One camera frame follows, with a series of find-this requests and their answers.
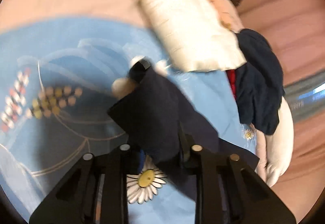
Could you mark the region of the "navy blue collared jacket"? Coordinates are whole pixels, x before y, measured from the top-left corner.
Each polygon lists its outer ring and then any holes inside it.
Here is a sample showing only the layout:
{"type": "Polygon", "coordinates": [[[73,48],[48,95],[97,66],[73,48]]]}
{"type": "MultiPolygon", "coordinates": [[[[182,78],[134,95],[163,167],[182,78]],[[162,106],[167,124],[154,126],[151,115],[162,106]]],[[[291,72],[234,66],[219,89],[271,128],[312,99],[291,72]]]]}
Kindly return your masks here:
{"type": "Polygon", "coordinates": [[[208,120],[147,59],[135,63],[129,77],[135,82],[134,91],[110,107],[108,115],[127,133],[129,145],[149,155],[184,195],[196,199],[196,178],[181,168],[179,128],[211,152],[236,153],[252,169],[257,167],[256,155],[219,138],[208,120]]]}

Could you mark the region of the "light blue floral bedsheet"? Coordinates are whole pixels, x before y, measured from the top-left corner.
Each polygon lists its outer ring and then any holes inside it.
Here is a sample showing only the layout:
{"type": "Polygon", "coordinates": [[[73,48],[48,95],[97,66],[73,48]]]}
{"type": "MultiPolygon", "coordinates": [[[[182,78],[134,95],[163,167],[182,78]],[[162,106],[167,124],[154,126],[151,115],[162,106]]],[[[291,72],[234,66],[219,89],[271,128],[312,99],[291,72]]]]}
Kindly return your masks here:
{"type": "Polygon", "coordinates": [[[154,33],[87,17],[49,19],[1,33],[1,188],[28,221],[85,154],[127,140],[107,115],[111,86],[147,57],[224,140],[255,151],[239,122],[226,73],[182,72],[154,33]]]}

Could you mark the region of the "dark navy crumpled garment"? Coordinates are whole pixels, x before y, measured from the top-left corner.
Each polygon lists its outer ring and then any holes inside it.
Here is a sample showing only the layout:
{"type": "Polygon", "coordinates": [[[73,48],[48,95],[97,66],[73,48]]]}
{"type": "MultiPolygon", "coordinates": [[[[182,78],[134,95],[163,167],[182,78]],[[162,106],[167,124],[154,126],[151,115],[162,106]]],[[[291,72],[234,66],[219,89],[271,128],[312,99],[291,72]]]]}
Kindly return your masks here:
{"type": "Polygon", "coordinates": [[[247,28],[236,36],[247,61],[235,70],[240,122],[270,136],[279,125],[278,110],[285,95],[283,69],[264,36],[247,28]]]}

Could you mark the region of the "white fluffy pillow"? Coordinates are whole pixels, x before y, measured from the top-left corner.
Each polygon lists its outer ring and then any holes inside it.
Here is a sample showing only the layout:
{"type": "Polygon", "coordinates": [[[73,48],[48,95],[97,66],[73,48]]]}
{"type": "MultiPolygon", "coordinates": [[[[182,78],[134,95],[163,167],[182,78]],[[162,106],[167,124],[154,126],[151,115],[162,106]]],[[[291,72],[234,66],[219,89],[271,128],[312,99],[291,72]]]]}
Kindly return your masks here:
{"type": "Polygon", "coordinates": [[[272,187],[288,169],[294,148],[294,123],[288,103],[282,99],[279,124],[271,136],[254,129],[257,139],[257,174],[272,187]]]}

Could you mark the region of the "red garment under navy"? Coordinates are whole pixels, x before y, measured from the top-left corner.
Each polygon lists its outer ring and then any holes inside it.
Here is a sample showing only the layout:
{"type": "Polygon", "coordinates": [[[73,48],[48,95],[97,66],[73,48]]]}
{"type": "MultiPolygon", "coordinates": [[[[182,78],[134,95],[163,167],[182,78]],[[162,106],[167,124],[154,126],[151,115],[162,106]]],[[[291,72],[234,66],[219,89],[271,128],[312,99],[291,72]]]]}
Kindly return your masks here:
{"type": "Polygon", "coordinates": [[[232,90],[232,94],[234,98],[236,98],[236,72],[235,70],[227,70],[226,74],[232,90]]]}

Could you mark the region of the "grey window frame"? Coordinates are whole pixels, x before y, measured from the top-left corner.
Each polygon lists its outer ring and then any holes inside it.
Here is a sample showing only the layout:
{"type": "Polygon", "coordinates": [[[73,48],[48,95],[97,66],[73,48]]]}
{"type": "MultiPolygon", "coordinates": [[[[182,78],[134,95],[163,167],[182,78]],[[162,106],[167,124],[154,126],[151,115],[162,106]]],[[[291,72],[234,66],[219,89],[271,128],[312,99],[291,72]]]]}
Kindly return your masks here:
{"type": "Polygon", "coordinates": [[[324,76],[314,76],[284,88],[294,123],[324,110],[324,76]]]}

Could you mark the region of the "white puffy garment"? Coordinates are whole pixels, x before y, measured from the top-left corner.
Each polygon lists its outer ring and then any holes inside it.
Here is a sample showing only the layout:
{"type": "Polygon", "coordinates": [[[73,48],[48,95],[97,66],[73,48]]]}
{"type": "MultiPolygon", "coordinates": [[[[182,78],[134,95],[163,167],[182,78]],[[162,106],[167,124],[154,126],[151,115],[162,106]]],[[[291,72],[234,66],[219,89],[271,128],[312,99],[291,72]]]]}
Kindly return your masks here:
{"type": "Polygon", "coordinates": [[[246,63],[237,36],[209,0],[138,0],[173,64],[183,72],[234,70],[246,63]]]}

